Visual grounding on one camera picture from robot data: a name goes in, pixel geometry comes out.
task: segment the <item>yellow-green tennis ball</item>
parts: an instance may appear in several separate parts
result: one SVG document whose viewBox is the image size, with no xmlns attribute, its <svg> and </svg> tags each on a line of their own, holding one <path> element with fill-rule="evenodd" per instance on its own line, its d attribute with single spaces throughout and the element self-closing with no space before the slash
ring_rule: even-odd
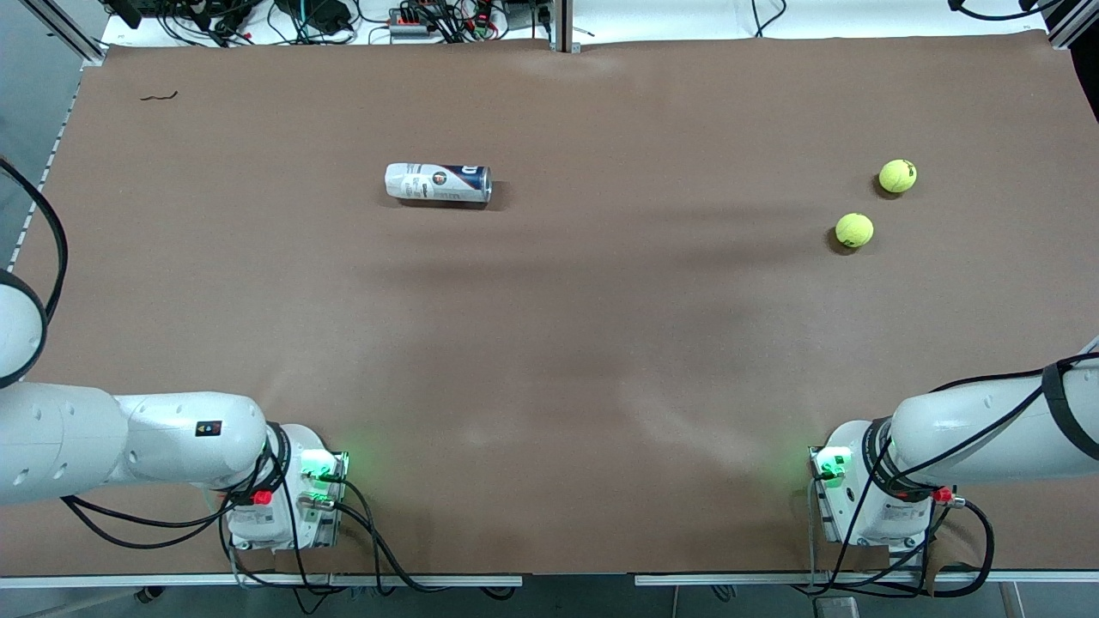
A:
<svg viewBox="0 0 1099 618">
<path fill-rule="evenodd" d="M 878 183 L 890 194 L 903 194 L 915 184 L 915 166 L 911 161 L 895 158 L 881 167 Z"/>
<path fill-rule="evenodd" d="M 840 222 L 835 224 L 835 238 L 844 246 L 858 249 L 870 242 L 870 239 L 874 238 L 874 223 L 870 222 L 869 218 L 859 212 L 844 214 L 840 218 Z"/>
</svg>

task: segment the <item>brown table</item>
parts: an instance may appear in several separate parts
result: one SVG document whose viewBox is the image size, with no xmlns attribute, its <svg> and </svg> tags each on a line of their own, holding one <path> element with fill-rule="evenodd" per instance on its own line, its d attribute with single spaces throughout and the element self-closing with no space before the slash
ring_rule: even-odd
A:
<svg viewBox="0 0 1099 618">
<path fill-rule="evenodd" d="M 920 181 L 889 200 L 895 157 Z M 488 164 L 497 195 L 401 207 L 393 161 Z M 317 429 L 412 572 L 804 570 L 808 446 L 1099 330 L 1097 169 L 1039 32 L 118 48 L 46 187 L 71 271 L 31 377 L 241 393 Z M 877 232 L 845 255 L 850 211 Z M 51 252 L 32 227 L 40 289 Z M 965 489 L 998 569 L 1099 569 L 1099 479 Z M 134 552 L 59 504 L 2 514 L 3 575 L 226 570 L 212 534 Z M 349 540 L 308 554 L 369 570 Z"/>
</svg>

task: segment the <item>black strap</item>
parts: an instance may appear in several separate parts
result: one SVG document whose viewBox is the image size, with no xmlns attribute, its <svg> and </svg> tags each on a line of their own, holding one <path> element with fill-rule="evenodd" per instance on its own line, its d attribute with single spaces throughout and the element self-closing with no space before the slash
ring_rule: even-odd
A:
<svg viewBox="0 0 1099 618">
<path fill-rule="evenodd" d="M 1053 416 L 1054 422 L 1057 423 L 1057 428 L 1065 434 L 1065 438 L 1068 438 L 1068 441 L 1085 455 L 1099 460 L 1099 442 L 1092 440 L 1084 431 L 1084 428 L 1076 420 L 1076 415 L 1068 407 L 1064 383 L 1065 372 L 1068 368 L 1067 364 L 1054 363 L 1042 369 L 1042 395 L 1045 396 L 1045 402 L 1050 406 L 1050 415 Z"/>
</svg>

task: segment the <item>white and blue can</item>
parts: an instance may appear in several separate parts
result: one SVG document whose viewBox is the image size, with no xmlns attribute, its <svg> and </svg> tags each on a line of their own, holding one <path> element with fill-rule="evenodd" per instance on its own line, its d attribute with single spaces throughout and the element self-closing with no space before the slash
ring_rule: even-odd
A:
<svg viewBox="0 0 1099 618">
<path fill-rule="evenodd" d="M 390 163 L 386 192 L 395 198 L 488 203 L 492 175 L 481 165 Z"/>
</svg>

